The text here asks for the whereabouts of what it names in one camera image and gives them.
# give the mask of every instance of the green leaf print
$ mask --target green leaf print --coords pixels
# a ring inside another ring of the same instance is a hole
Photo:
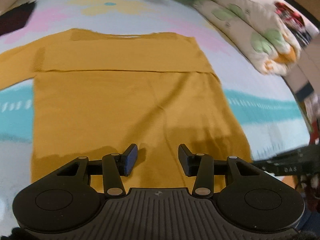
[[[267,29],[264,33],[264,37],[274,46],[283,46],[285,44],[282,34],[276,29]]]
[[[258,53],[265,52],[270,54],[270,52],[272,52],[272,45],[270,42],[256,32],[251,34],[251,46]]]
[[[246,16],[239,6],[230,3],[228,4],[228,9],[232,11],[235,15],[237,15],[240,19],[246,21]]]
[[[232,11],[228,10],[227,8],[221,8],[221,9],[214,9],[211,12],[215,17],[217,17],[219,20],[222,21],[228,21],[233,18],[237,18],[238,16],[235,15]]]

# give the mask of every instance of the pile of clothes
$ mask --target pile of clothes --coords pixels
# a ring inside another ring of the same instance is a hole
[[[311,41],[311,36],[306,30],[302,16],[284,3],[275,2],[275,6],[277,7],[276,14],[280,16],[284,24],[293,33],[300,46],[302,48],[306,47]]]

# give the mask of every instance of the folded blanket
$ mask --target folded blanket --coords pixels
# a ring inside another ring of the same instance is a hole
[[[178,160],[181,143],[216,159],[250,161],[246,137],[193,38],[72,29],[6,52],[0,62],[7,68],[13,58],[35,76],[32,181],[78,156],[100,159],[131,143],[139,152],[123,178],[126,190],[192,189],[195,178]],[[92,186],[102,190],[101,176]],[[216,179],[215,191],[223,187],[224,178]]]
[[[278,15],[250,0],[197,0],[194,7],[220,28],[263,74],[286,75],[301,48]]]

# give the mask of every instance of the yellow flower print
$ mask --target yellow flower print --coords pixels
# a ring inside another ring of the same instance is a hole
[[[150,11],[148,5],[136,0],[71,0],[68,4],[85,6],[81,13],[87,16],[95,16],[112,11],[124,14],[140,14],[141,12]]]

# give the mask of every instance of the mattress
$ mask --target mattress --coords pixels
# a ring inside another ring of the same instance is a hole
[[[175,32],[195,37],[221,81],[254,160],[308,144],[308,129],[284,80],[256,71],[223,33],[191,7],[193,0],[36,1],[26,27],[0,37],[0,53],[70,28],[107,34]],[[14,196],[30,184],[33,109],[32,80],[0,91],[3,235],[17,226],[11,209]]]

